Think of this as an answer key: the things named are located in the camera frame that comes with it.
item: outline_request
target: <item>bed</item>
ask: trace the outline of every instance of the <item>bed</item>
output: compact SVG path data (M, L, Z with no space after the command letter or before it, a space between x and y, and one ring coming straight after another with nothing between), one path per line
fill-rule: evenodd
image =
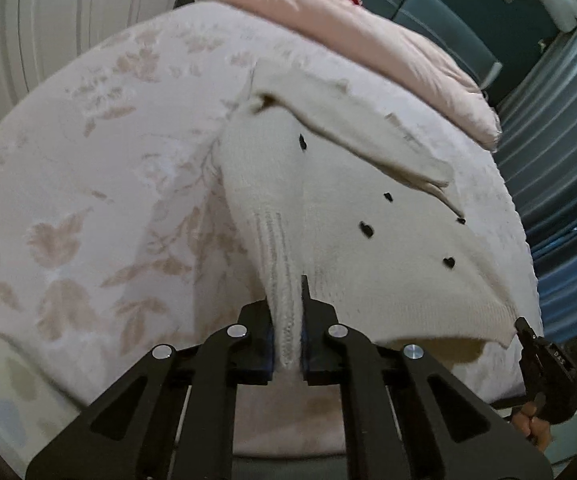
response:
M395 114L449 162L470 229L542 332L524 231L490 152L385 77L275 23L201 2L95 47L0 124L1 335L87 404L153 346L199 344L264 294L214 160L260 58ZM481 398L521 391L517 339L508 349L449 348L453 373ZM237 454L343 451L334 389L307 391L283 374L264 393L239 393Z

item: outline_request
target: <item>metal screw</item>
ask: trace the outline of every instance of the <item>metal screw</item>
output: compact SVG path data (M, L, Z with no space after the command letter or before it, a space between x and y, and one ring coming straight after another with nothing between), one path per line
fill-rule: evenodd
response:
M247 332L248 329L244 325L230 325L226 331L230 337L244 337Z
M419 359L424 355L424 348L417 345L406 345L404 347L404 355L408 359Z
M348 335L348 328L344 325L331 325L329 326L329 335L337 338L346 337Z
M155 359L168 359L172 355L172 348L168 345L158 345L151 352Z

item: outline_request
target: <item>white sweater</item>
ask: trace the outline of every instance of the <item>white sweater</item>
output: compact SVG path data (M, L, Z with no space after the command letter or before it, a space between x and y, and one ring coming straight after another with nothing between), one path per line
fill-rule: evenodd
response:
M265 286L282 367L299 367L302 274L313 298L374 342L510 344L515 306L491 255L458 221L446 162L300 70L262 60L242 95L219 157L229 208Z

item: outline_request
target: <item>black clamp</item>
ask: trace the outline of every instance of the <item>black clamp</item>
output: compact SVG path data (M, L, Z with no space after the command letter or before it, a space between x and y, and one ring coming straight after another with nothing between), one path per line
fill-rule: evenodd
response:
M577 367L558 344L551 343L520 317L515 322L523 347L519 361L526 395L535 399L535 416L551 424L569 420L577 411Z
M372 344L310 298L305 277L302 301L303 376L340 387L351 480L553 478L543 454L422 348ZM26 478L228 480L237 384L267 384L273 358L266 301L203 345L156 346L31 461Z

